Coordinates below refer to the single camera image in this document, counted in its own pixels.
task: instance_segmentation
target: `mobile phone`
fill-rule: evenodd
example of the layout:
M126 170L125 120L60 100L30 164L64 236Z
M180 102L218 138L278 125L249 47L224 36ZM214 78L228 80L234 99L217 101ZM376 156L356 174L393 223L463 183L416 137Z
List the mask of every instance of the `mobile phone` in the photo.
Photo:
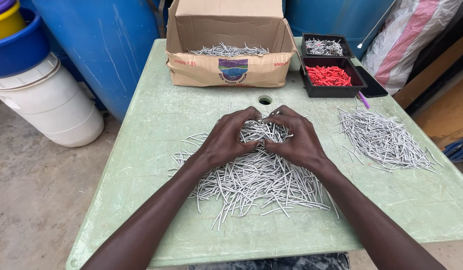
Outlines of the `mobile phone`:
M355 66L355 68L360 73L363 81L368 85L367 88L360 90L366 98L378 98L388 95L388 92L362 66Z

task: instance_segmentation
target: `metal wire piece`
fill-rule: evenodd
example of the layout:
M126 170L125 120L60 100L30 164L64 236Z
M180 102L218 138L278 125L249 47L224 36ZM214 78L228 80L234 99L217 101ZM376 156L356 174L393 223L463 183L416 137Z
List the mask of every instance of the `metal wire piece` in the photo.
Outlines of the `metal wire piece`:
M382 168L368 166L392 173L396 169L426 169L436 173L427 154L413 140L402 122L390 120L380 114L369 112L362 108L352 109L354 113L348 113L341 108L339 110L340 133L348 137L354 147L352 152L356 158L357 152L361 152L379 163Z
M343 56L343 48L340 45L340 40L319 40L309 39L305 41L306 52L314 55L334 55Z
M231 113L230 107L227 107L227 113ZM208 133L203 132L187 139L194 139L201 145L203 142L200 141L204 141L207 136ZM264 139L283 142L292 136L284 126L254 120L246 121L240 132L242 142ZM188 156L193 154L185 150L175 153L172 158L178 167L186 161L186 158L182 158L183 153ZM213 229L217 223L220 231L220 224L224 223L228 214L233 216L237 212L238 217L244 217L259 202L262 204L261 209L272 203L277 204L277 207L264 211L261 216L281 210L290 218L286 212L286 209L294 208L290 205L331 211L331 207L323 203L322 189L320 181L309 170L267 152L262 142L255 151L208 172L188 198L196 198L198 211L200 201L209 200L215 195L216 200L223 198L224 205L211 226Z
M260 55L265 53L270 53L268 48L264 49L262 46L259 48L247 47L245 43L244 48L238 48L234 46L226 46L223 42L220 42L220 46L212 46L212 47L203 47L201 50L188 50L191 54L198 54L198 55L213 55L213 56L237 56L237 55Z

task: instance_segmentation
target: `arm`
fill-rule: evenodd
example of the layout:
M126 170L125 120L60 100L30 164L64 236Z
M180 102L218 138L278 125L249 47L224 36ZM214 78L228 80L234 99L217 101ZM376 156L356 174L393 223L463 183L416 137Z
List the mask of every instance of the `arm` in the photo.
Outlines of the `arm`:
M356 188L333 164L320 145L312 123L281 106L266 118L289 128L283 143L265 141L265 149L311 171L320 180L355 230L380 270L445 270L419 243Z
M223 116L175 175L140 206L86 261L81 270L144 270L162 236L193 188L211 169L255 150L259 141L241 143L246 120L259 120L254 107Z

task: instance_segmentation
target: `yellow bucket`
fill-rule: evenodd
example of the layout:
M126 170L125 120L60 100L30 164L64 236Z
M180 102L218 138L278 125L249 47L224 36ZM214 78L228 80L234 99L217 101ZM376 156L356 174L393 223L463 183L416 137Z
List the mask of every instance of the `yellow bucket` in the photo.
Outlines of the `yellow bucket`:
M19 12L20 2L17 0L12 7L0 14L0 40L17 33L27 25Z

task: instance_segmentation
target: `green plastic table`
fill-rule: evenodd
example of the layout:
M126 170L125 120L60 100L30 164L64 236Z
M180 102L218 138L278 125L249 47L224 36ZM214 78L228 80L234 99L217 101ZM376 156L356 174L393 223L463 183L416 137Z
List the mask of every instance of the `green plastic table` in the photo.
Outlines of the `green plastic table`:
M93 201L66 263L79 269L95 250L168 179L175 167L170 157L194 146L186 137L210 131L226 113L250 105L261 111L276 108L277 101L314 121L316 133L329 158L361 192L420 243L463 240L463 175L390 96L369 98L371 110L405 120L420 146L430 148L444 167L395 173L354 163L342 145L351 145L339 132L338 110L356 107L354 98L309 98L298 73L296 55L282 88L173 86L165 65L165 40L151 49L138 87L103 171ZM272 98L270 105L259 96ZM361 155L363 162L374 163ZM295 207L290 219L276 211L266 216L254 207L245 217L226 218L220 232L211 224L222 209L214 199L185 202L150 262L150 268L224 261L250 260L362 249L344 218L334 211Z

